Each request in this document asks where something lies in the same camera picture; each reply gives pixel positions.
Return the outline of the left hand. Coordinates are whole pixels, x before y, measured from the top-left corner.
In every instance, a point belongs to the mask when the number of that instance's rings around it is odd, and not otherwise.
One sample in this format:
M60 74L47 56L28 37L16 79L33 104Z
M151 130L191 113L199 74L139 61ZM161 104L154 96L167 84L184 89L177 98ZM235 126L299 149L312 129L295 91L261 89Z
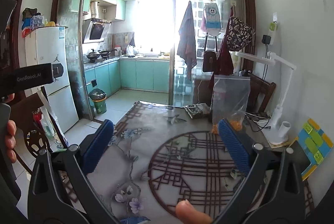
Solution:
M6 153L7 157L10 159L11 163L15 163L17 161L16 153L14 151L16 146L16 124L13 120L9 120L7 122L7 134L5 135L5 145L6 145Z

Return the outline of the right hand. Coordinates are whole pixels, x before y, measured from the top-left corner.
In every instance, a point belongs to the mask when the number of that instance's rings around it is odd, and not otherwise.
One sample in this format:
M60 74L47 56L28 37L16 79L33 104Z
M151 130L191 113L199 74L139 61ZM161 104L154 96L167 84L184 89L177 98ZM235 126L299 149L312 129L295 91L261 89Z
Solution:
M210 224L213 221L209 215L197 211L188 200L177 204L176 216L184 224Z

